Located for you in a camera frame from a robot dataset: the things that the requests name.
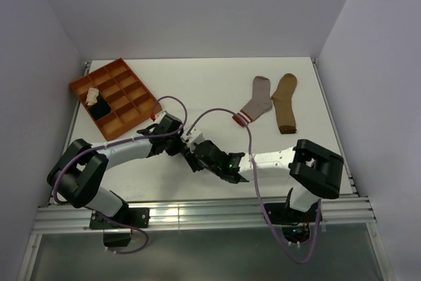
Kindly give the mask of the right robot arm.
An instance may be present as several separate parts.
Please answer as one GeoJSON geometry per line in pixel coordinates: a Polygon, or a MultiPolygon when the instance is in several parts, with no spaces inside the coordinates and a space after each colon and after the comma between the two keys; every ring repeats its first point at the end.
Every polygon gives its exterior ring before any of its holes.
{"type": "Polygon", "coordinates": [[[192,171],[207,170],[221,180],[247,183],[253,167],[264,178],[292,178],[285,203],[264,205],[274,224],[295,224],[312,218],[319,199],[337,199],[341,187],[343,157],[310,141],[298,140],[282,151],[248,155],[226,153],[210,140],[182,138],[182,155],[192,171]]]}

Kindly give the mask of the orange compartment tray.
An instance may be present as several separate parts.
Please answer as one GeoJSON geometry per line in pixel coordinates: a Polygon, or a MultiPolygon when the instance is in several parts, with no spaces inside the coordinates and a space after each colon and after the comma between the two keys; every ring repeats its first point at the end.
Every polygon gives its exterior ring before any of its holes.
{"type": "Polygon", "coordinates": [[[157,98],[121,58],[69,83],[69,87],[107,141],[150,119],[151,113],[162,111],[157,98]],[[111,107],[111,112],[97,121],[92,119],[85,104],[89,88],[97,88],[111,107]]]}

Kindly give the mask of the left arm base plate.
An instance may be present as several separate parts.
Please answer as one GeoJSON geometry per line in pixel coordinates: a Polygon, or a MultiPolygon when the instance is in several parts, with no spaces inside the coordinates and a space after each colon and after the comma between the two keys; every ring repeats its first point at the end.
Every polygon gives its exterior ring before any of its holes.
{"type": "MultiPolygon", "coordinates": [[[[147,228],[149,225],[150,208],[127,208],[125,211],[119,211],[118,214],[111,217],[114,222],[121,223],[126,226],[132,226],[135,228],[147,228]]],[[[92,213],[91,220],[89,222],[89,228],[91,230],[110,230],[117,228],[124,228],[107,222],[105,219],[100,217],[97,213],[92,213]]]]}

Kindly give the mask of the cream brown striped sock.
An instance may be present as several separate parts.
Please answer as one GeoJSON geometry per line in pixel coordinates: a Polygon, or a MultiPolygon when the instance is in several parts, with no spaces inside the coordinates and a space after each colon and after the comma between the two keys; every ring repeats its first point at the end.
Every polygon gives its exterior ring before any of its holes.
{"type": "Polygon", "coordinates": [[[85,104],[87,107],[93,106],[94,104],[98,103],[98,101],[102,98],[100,91],[97,88],[89,88],[85,104]]]}

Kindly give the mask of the grey sock red stripes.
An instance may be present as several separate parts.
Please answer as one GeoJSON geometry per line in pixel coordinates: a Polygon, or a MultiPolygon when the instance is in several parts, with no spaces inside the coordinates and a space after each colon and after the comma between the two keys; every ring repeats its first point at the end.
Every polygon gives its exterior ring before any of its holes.
{"type": "Polygon", "coordinates": [[[245,127],[267,113],[271,108],[270,80],[264,76],[255,76],[251,99],[232,118],[241,127],[245,127]]]}

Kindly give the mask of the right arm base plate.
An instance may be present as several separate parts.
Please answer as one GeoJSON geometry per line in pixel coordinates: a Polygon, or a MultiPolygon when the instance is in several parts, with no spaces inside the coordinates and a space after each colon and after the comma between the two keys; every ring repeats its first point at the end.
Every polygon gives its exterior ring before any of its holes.
{"type": "Polygon", "coordinates": [[[268,220],[263,217],[265,223],[271,222],[273,225],[297,226],[306,222],[315,222],[318,214],[317,203],[311,205],[306,212],[291,209],[286,202],[264,203],[263,206],[268,215],[268,220]]]}

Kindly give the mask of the aluminium frame rail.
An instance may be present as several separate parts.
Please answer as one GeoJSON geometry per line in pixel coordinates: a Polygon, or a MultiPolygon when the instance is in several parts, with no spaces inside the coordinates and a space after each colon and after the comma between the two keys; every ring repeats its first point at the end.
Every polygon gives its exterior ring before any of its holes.
{"type": "MultiPolygon", "coordinates": [[[[131,203],[131,208],[148,208],[148,231],[264,228],[266,222],[256,199],[131,203]]],[[[322,202],[322,218],[328,224],[376,222],[367,197],[341,197],[322,202]]],[[[88,233],[91,211],[69,205],[39,208],[33,234],[88,233]]]]}

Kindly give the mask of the tan brown sock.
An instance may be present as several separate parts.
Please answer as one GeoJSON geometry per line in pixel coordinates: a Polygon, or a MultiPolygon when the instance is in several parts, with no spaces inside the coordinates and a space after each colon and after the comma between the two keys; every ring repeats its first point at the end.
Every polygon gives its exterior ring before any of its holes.
{"type": "Polygon", "coordinates": [[[281,134],[295,134],[297,131],[292,107],[292,97],[296,87],[296,77],[291,73],[284,74],[271,97],[275,108],[277,126],[281,134]]]}

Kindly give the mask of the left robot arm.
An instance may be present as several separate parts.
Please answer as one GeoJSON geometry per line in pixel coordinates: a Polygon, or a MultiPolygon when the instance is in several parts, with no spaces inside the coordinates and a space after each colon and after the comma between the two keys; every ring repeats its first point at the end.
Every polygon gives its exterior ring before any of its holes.
{"type": "Polygon", "coordinates": [[[101,187],[109,169],[160,155],[179,139],[182,121],[163,113],[154,124],[132,138],[108,145],[94,145],[83,139],[73,141],[47,176],[53,195],[63,196],[74,208],[85,207],[104,215],[113,228],[133,221],[128,204],[115,193],[101,187]]]}

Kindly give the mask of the black sock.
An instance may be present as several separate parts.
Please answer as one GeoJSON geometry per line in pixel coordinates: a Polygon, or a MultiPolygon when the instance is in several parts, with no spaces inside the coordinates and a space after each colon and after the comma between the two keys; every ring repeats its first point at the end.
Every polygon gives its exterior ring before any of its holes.
{"type": "Polygon", "coordinates": [[[94,105],[88,107],[92,119],[97,121],[111,112],[111,107],[105,99],[99,99],[94,105]]]}

